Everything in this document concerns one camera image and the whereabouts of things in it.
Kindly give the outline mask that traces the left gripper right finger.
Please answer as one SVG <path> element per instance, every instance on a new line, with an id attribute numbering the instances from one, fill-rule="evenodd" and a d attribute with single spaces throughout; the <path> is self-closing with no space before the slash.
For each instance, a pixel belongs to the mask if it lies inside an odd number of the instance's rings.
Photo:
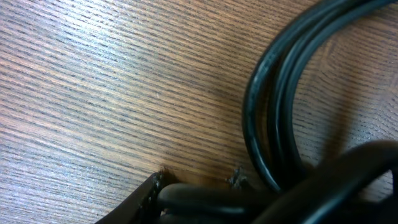
<path id="1" fill-rule="evenodd" d="M 240 166 L 233 171 L 232 176 L 228 179 L 229 187 L 235 190 L 251 190 L 252 185 L 249 183 L 243 168 Z"/>

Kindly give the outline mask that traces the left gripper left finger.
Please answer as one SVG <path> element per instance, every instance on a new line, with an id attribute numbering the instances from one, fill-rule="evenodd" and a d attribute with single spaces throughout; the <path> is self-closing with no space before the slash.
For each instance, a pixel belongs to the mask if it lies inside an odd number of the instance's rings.
<path id="1" fill-rule="evenodd" d="M 165 187 L 165 172 L 150 175 L 114 210 L 98 220 L 96 224 L 152 223 L 160 217 L 157 196 Z"/>

